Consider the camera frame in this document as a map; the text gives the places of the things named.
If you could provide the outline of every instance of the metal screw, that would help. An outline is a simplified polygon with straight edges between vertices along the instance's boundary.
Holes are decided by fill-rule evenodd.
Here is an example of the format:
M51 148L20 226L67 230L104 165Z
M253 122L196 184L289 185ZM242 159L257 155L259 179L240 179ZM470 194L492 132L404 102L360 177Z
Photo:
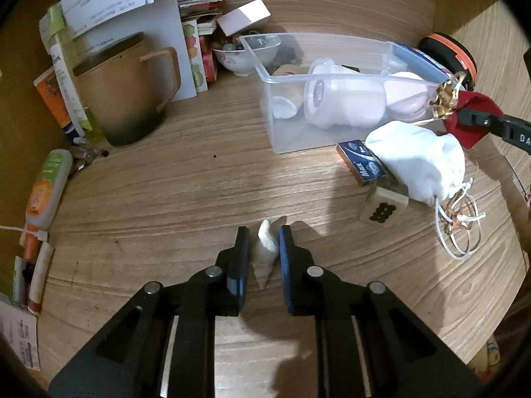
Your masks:
M319 267L319 266L310 266L307 270L306 270L306 274L308 274L310 277L320 277L321 275L323 275L324 271L323 271L323 268Z
M156 281L150 281L144 286L144 291L148 295L156 294L160 290L160 284Z
M371 284L368 285L368 288L371 289L371 292L377 295L383 294L383 292L386 291L386 285L383 283L380 283L379 281L373 281Z
M214 277L221 275L223 270L219 266L212 265L206 268L205 272L206 272L206 275L208 275L211 278L214 278Z

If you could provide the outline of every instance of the mug handle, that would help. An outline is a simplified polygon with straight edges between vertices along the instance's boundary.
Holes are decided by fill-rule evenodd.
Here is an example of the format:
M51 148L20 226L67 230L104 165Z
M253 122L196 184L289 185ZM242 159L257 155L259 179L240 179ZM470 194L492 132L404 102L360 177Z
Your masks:
M157 112L161 112L172 97L177 94L181 87L181 71L179 70L179 60L177 59L177 51L174 47L164 47L158 51L150 52L149 54L140 57L140 61L149 60L150 58L160 57L162 55L167 56L170 59L170 66L172 68L173 89L168 94L168 97L164 99L160 105L157 106Z

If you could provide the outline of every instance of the fruit sticker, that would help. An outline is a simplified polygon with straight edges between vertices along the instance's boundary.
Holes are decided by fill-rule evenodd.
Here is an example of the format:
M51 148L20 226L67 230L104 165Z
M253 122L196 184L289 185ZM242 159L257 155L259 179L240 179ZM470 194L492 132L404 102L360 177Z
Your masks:
M197 33L197 21L188 21L183 23L184 42L187 44L188 58L192 68L192 77L194 79L195 90L197 92L206 91L203 57L199 44L199 35Z

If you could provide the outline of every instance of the white drawstring pouch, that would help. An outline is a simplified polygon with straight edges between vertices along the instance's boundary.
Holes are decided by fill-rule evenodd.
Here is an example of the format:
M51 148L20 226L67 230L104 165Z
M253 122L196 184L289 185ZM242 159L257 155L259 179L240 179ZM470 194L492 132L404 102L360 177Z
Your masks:
M437 136L424 127L391 121L371 132L365 145L407 186L411 199L435 208L435 231L452 258L465 260L479 249L480 219L485 217L485 213L477 211L474 198L467 194L472 179L463 182L465 154L453 135ZM445 199L452 199L446 209L441 205ZM468 202L469 207L464 208L461 202ZM462 214L464 210L468 210L470 215ZM457 252L448 247L440 221ZM473 222L477 223L479 230L476 244L472 244L470 230ZM459 230L467 232L465 249L459 247L455 238Z
M410 191L410 198L435 206L463 186L465 154L451 134L391 121L371 132L365 145Z

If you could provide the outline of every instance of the blue box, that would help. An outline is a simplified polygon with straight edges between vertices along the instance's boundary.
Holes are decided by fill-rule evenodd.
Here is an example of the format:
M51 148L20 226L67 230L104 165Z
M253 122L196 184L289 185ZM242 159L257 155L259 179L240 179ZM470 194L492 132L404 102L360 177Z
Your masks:
M386 176L386 168L362 141L340 142L337 152L347 163L360 186L366 186L377 178Z

